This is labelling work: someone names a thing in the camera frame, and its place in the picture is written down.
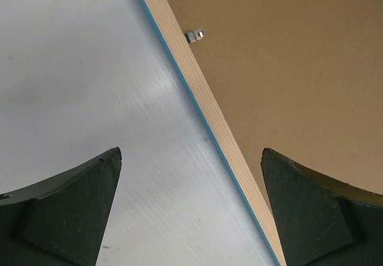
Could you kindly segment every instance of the white corrugated plastic sheet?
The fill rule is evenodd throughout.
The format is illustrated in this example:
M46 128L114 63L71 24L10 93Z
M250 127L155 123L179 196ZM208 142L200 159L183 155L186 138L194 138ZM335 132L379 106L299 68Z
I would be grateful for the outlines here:
M119 146L98 266L274 265L138 0L0 6L0 193Z

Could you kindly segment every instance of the metal clip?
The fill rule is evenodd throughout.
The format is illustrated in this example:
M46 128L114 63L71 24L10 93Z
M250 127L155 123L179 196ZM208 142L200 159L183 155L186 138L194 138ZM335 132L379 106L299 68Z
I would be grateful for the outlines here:
M197 41L203 39L204 36L205 36L205 30L202 28L187 32L185 34L185 37L189 43L197 42Z

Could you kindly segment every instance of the wooden board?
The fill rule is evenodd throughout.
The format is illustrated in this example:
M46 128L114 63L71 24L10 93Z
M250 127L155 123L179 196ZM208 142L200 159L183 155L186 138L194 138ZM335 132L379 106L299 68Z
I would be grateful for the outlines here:
M217 150L223 158L234 182L243 195L254 222L263 231L274 258L285 265L275 223L267 204L248 168L248 165L213 97L203 73L178 25L167 0L144 0L145 8L153 17L155 29L163 39L165 48L174 60L175 69L181 81L185 83L190 98L200 111L201 118L212 138L218 146Z
M383 0L168 1L265 197L265 147L383 194Z

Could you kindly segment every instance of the brown cardboard surface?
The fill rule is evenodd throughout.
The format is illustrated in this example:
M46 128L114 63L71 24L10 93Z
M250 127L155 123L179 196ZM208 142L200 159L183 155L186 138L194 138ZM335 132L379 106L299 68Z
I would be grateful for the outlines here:
M383 194L383 0L168 0L263 193L262 149Z

